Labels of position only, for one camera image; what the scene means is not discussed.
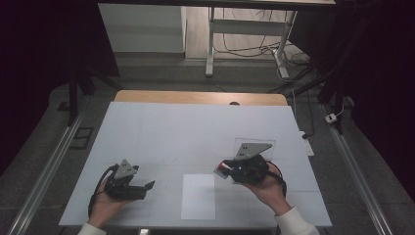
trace aluminum rail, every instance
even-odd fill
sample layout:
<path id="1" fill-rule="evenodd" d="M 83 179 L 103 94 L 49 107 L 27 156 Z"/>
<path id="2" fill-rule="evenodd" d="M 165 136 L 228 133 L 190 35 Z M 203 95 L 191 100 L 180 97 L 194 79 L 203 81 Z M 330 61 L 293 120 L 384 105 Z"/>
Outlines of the aluminum rail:
<path id="1" fill-rule="evenodd" d="M 320 108 L 324 116 L 328 115 L 323 105 L 320 105 Z M 378 230 L 378 233 L 382 235 L 392 235 L 393 233 L 388 220 L 385 217 L 385 214 L 382 211 L 378 200 L 370 190 L 369 184 L 367 183 L 357 160 L 355 159 L 350 147 L 348 146 L 345 137 L 339 134 L 334 125 L 330 125 L 329 127 L 333 138 L 336 141 L 336 144 L 345 160 L 351 178 L 357 187 L 357 191 L 360 193 L 363 203 L 368 208 L 369 214 L 372 217 L 373 223 Z"/>
<path id="2" fill-rule="evenodd" d="M 78 117 L 73 122 L 72 126 L 68 126 L 65 129 L 59 144 L 51 154 L 51 157 L 37 178 L 7 234 L 20 235 L 24 234 L 27 230 L 43 199 L 43 196 L 45 195 L 56 171 L 59 168 L 59 165 L 61 164 L 62 159 L 64 158 L 65 153 L 67 152 L 70 141 L 85 116 L 85 111 L 88 109 L 90 101 L 91 98 L 82 99 Z"/>

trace hand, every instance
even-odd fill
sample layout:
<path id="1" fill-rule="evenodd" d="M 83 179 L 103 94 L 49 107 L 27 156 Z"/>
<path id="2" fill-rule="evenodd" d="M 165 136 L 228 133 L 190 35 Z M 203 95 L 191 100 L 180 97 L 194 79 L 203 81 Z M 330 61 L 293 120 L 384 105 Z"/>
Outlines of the hand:
<path id="1" fill-rule="evenodd" d="M 269 165 L 269 171 L 278 175 L 281 172 L 273 164 Z M 277 179 L 267 175 L 261 182 L 256 184 L 242 184 L 249 188 L 260 201 L 272 208 L 275 215 L 279 216 L 291 209 L 284 197 L 283 189 Z"/>
<path id="2" fill-rule="evenodd" d="M 112 199 L 104 192 L 106 183 L 107 179 L 101 183 L 100 188 L 98 189 L 98 195 L 88 220 L 89 224 L 97 228 L 104 227 L 104 225 L 119 212 L 122 206 L 133 202 Z"/>

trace white sleeve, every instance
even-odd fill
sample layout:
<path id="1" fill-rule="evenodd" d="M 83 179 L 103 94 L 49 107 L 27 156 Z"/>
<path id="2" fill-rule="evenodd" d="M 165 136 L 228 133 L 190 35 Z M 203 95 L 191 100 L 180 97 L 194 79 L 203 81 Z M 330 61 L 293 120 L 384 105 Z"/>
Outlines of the white sleeve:
<path id="1" fill-rule="evenodd" d="M 89 223 L 84 223 L 78 235 L 106 235 L 107 232 L 92 226 Z"/>
<path id="2" fill-rule="evenodd" d="M 318 235 L 314 225 L 307 223 L 296 207 L 280 216 L 275 216 L 275 221 L 281 228 L 282 235 Z"/>

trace person's arm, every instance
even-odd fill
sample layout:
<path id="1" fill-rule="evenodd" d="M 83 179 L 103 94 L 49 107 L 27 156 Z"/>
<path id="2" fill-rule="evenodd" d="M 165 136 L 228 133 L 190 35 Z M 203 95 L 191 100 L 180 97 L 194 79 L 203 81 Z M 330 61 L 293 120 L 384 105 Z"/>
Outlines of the person's arm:
<path id="1" fill-rule="evenodd" d="M 269 170 L 281 174 L 277 167 L 268 164 Z M 297 208 L 292 208 L 284 197 L 282 187 L 277 179 L 266 176 L 257 184 L 243 184 L 249 188 L 264 204 L 275 212 L 275 220 L 283 235 L 317 235 L 314 225 L 306 222 Z"/>
<path id="2" fill-rule="evenodd" d="M 118 201 L 110 198 L 105 192 L 105 184 L 107 179 L 104 180 L 100 188 L 98 189 L 98 195 L 92 208 L 91 216 L 87 223 L 83 224 L 78 235 L 105 235 L 105 231 L 101 230 L 104 225 L 112 219 L 127 203 L 131 201 Z"/>

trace wooden table edge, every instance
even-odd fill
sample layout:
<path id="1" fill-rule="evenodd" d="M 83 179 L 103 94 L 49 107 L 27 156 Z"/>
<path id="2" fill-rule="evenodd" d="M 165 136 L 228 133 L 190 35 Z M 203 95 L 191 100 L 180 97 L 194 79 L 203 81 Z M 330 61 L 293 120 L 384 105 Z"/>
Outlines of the wooden table edge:
<path id="1" fill-rule="evenodd" d="M 115 96 L 116 102 L 168 103 L 168 104 L 211 104 L 229 105 L 237 102 L 240 105 L 255 106 L 287 106 L 287 99 L 281 94 L 258 93 L 224 93 L 195 91 L 152 91 L 152 90 L 120 90 Z"/>

